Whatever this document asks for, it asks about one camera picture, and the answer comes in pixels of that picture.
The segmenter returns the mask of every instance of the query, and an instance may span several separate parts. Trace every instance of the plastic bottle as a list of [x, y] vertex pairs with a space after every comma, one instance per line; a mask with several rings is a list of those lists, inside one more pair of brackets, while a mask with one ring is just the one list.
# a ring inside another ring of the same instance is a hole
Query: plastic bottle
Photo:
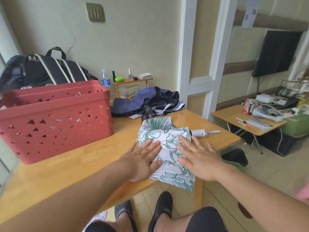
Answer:
[[104, 86], [106, 89], [109, 89], [111, 86], [111, 79], [107, 76], [106, 70], [102, 70], [103, 78], [101, 79], [102, 86]]

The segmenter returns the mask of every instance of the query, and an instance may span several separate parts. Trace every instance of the forearm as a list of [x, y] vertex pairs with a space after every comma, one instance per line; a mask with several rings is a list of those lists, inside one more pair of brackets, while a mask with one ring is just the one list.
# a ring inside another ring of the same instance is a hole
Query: forearm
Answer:
[[123, 161], [59, 191], [0, 226], [0, 231], [82, 231], [110, 195], [130, 177]]
[[269, 231], [308, 231], [309, 206], [228, 167], [218, 177], [249, 213]]

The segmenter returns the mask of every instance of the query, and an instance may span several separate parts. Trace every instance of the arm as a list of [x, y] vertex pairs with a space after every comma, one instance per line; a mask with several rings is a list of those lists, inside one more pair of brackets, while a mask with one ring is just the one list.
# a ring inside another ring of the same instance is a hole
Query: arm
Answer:
[[13, 217], [0, 231], [82, 231], [125, 181], [141, 181], [160, 167], [160, 160], [152, 161], [161, 146], [151, 142], [134, 150], [135, 142], [118, 161]]
[[180, 137], [187, 146], [178, 143], [189, 159], [179, 157], [179, 162], [197, 177], [206, 181], [218, 181], [249, 213], [269, 232], [308, 231], [309, 206], [277, 191], [226, 164], [216, 155], [209, 143], [206, 150], [196, 137], [196, 146]]

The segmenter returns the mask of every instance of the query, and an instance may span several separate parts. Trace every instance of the black shorts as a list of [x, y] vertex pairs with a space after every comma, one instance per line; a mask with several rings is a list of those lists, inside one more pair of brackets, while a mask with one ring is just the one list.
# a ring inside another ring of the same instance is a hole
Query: black shorts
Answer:
[[[196, 211], [189, 221], [186, 232], [227, 232], [218, 211], [213, 207], [205, 207]], [[105, 222], [91, 223], [85, 232], [116, 232]]]

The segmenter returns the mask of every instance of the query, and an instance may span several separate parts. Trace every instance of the finger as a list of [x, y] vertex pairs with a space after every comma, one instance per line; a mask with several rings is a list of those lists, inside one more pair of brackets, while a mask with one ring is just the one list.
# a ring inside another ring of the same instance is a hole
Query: finger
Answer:
[[156, 148], [154, 148], [154, 149], [147, 155], [149, 162], [152, 162], [152, 161], [155, 159], [155, 157], [156, 157], [156, 156], [158, 155], [158, 153], [160, 152], [161, 148], [162, 148], [162, 147], [161, 147], [160, 145], [158, 145], [158, 146], [156, 146]]
[[201, 149], [201, 150], [205, 150], [205, 148], [202, 146], [202, 144], [200, 143], [200, 141], [197, 139], [196, 136], [191, 136], [192, 140], [194, 141], [195, 145]]
[[149, 154], [150, 152], [152, 152], [157, 146], [160, 145], [160, 141], [156, 141], [152, 144], [150, 144], [148, 147], [146, 147], [144, 150], [142, 150], [142, 154], [144, 155], [147, 155]]
[[134, 151], [135, 147], [136, 147], [136, 142], [134, 142], [132, 146], [129, 147], [128, 151]]
[[178, 144], [179, 150], [180, 150], [187, 158], [190, 159], [190, 158], [192, 157], [192, 152], [189, 151], [187, 148], [185, 148], [185, 147], [181, 144], [181, 142], [178, 142], [177, 144]]
[[210, 144], [209, 142], [206, 142], [206, 144], [207, 144], [208, 150], [210, 150], [211, 152], [213, 152], [213, 153], [216, 154], [216, 152], [215, 152], [215, 150], [213, 149], [213, 147], [211, 146], [211, 144]]
[[198, 148], [189, 142], [184, 136], [180, 136], [180, 140], [186, 145], [186, 147], [192, 152], [197, 152]]
[[149, 175], [153, 174], [153, 172], [156, 171], [158, 168], [160, 168], [162, 164], [163, 162], [161, 160], [153, 161], [149, 166], [150, 169]]
[[139, 148], [136, 149], [136, 151], [142, 151], [144, 150], [146, 147], [148, 147], [150, 144], [152, 143], [152, 139], [149, 138], [147, 141], [144, 142], [144, 144], [142, 144]]
[[179, 156], [178, 157], [178, 161], [179, 163], [184, 166], [185, 168], [189, 169], [190, 171], [192, 171], [192, 168], [193, 168], [193, 164], [190, 160], [182, 157], [182, 156]]

